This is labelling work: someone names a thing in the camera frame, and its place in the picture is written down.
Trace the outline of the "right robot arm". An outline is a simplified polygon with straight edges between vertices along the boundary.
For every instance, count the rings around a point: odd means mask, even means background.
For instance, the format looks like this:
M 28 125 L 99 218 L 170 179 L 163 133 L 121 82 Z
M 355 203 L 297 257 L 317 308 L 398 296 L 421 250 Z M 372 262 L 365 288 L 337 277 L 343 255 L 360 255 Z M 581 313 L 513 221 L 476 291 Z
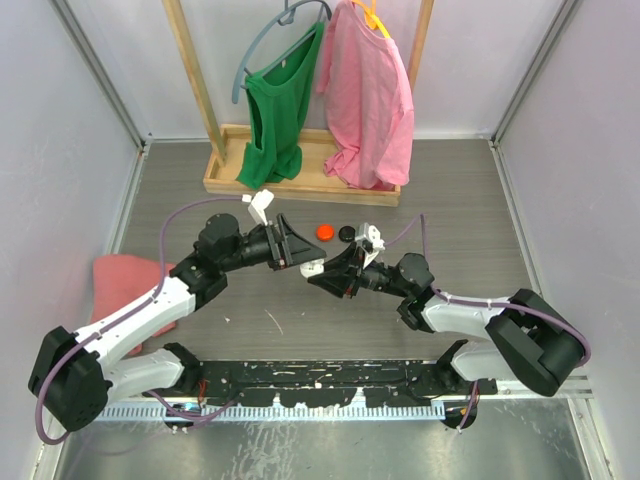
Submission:
M 453 296 L 435 288 L 422 254 L 407 253 L 390 266 L 352 243 L 329 261 L 305 263 L 301 273 L 338 298 L 362 289 L 399 297 L 397 312 L 413 331 L 462 335 L 461 346 L 444 355 L 438 370 L 440 385 L 452 394 L 494 379 L 552 397 L 590 357 L 585 338 L 534 291 L 494 299 Z

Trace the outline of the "orange earbud case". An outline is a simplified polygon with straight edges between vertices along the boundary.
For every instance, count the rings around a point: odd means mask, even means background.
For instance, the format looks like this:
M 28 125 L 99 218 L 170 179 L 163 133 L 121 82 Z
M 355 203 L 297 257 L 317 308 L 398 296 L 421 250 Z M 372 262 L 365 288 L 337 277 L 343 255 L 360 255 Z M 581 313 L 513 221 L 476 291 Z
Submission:
M 329 224 L 322 224 L 316 228 L 315 234 L 321 242 L 329 242 L 335 237 L 335 229 Z

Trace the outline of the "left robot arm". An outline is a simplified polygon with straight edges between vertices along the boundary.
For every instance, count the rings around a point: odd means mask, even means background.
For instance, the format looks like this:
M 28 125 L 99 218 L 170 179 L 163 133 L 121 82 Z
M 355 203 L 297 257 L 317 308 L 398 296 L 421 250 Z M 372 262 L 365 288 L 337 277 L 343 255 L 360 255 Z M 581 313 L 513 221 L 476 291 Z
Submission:
M 147 391 L 194 393 L 201 362 L 185 347 L 168 343 L 152 354 L 129 352 L 169 324 L 216 298 L 227 275 L 266 264 L 274 271 L 325 258 L 326 253 L 291 227 L 283 215 L 240 231 L 231 214 L 210 217 L 193 252 L 166 272 L 159 284 L 110 316 L 69 332 L 59 326 L 43 338 L 28 388 L 37 398 L 35 418 L 49 412 L 68 432 L 89 425 L 112 402 Z

